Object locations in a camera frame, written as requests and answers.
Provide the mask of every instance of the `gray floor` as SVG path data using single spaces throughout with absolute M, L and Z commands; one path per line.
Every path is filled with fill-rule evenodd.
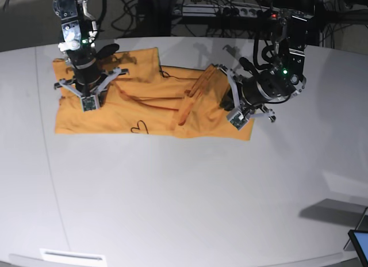
M 101 0 L 90 0 L 89 11 L 98 17 L 101 12 Z M 108 12 L 103 23 L 104 32 L 100 39 L 115 39 L 121 32 L 111 28 L 110 23 L 122 14 L 122 3 L 119 0 L 108 0 Z M 118 22 L 118 26 L 126 28 L 126 19 Z M 52 0 L 11 0 L 6 12 L 0 12 L 0 51 L 33 47 L 58 43 L 60 19 L 52 10 Z M 203 26 L 189 26 L 197 36 L 203 36 Z M 173 33 L 180 36 L 192 36 L 184 26 L 178 26 Z M 335 33 L 335 48 L 368 54 L 368 28 L 354 25 Z M 331 40 L 326 38 L 326 47 L 331 47 Z

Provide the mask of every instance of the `monitor screen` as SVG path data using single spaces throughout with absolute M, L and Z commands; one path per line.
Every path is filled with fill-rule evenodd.
M 349 231 L 349 237 L 364 267 L 368 267 L 368 232 Z

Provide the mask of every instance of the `heart drawing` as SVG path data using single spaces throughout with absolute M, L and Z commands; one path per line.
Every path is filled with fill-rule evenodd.
M 140 121 L 138 121 L 137 122 L 137 127 L 133 127 L 133 128 L 131 128 L 131 132 L 133 133 L 133 134 L 146 134 L 147 133 L 147 135 L 149 135 L 150 133 L 148 133 L 148 129 L 147 129 L 147 125 L 144 123 L 144 121 L 143 120 L 140 120 Z

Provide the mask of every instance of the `orange cloth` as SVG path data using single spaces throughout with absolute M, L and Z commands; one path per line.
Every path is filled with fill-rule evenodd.
M 254 121 L 238 131 L 227 121 L 228 112 L 219 107 L 229 84 L 214 66 L 205 71 L 160 67 L 157 48 L 116 53 L 101 64 L 106 70 L 128 68 L 129 74 L 110 83 L 99 110 L 82 112 L 79 98 L 61 88 L 57 134 L 132 132 L 250 139 Z M 57 80 L 73 76 L 64 60 L 54 60 L 53 69 Z

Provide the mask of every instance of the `metal bracket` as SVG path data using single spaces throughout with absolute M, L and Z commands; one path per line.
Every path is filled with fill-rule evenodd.
M 282 25 L 282 33 L 281 36 L 279 38 L 276 39 L 275 41 L 275 46 L 274 46 L 274 50 L 275 50 L 275 54 L 278 55 L 279 53 L 279 49 L 280 49 L 280 43 L 288 37 L 288 21 L 285 18 L 281 18 L 280 19 L 280 23 Z
M 94 16 L 92 16 L 87 9 L 87 2 L 88 0 L 77 0 L 79 4 L 82 4 L 82 9 L 83 9 L 83 14 L 91 20 L 92 23 L 92 31 L 89 32 L 89 42 L 92 43 L 97 35 L 98 32 L 98 28 L 97 28 L 97 23 L 96 23 L 96 19 Z
M 263 113 L 253 113 L 251 114 L 251 118 L 255 119 L 258 117 L 271 117 L 271 116 L 275 116 L 275 112 L 272 109 L 267 109 L 267 111 L 263 112 Z
M 122 70 L 121 68 L 116 67 L 113 69 L 112 72 L 105 74 L 106 78 L 102 81 L 100 85 L 98 85 L 91 91 L 91 95 L 88 97 L 83 96 L 83 94 L 79 90 L 72 87 L 72 85 L 75 83 L 75 78 L 73 78 L 72 80 L 60 79 L 59 85 L 79 97 L 80 104 L 84 112 L 88 110 L 97 110 L 101 107 L 99 104 L 99 95 L 103 91 L 107 90 L 106 87 L 112 80 L 116 79 L 119 75 L 129 74 L 129 70 L 127 68 Z
M 272 123 L 276 121 L 275 112 L 272 109 L 267 108 L 264 104 L 259 109 L 263 113 L 267 113 L 267 115 L 273 113 L 273 115 L 268 115 L 268 117 Z
M 71 21 L 62 25 L 64 43 L 59 44 L 60 51 L 78 50 L 81 47 L 82 33 L 79 21 Z

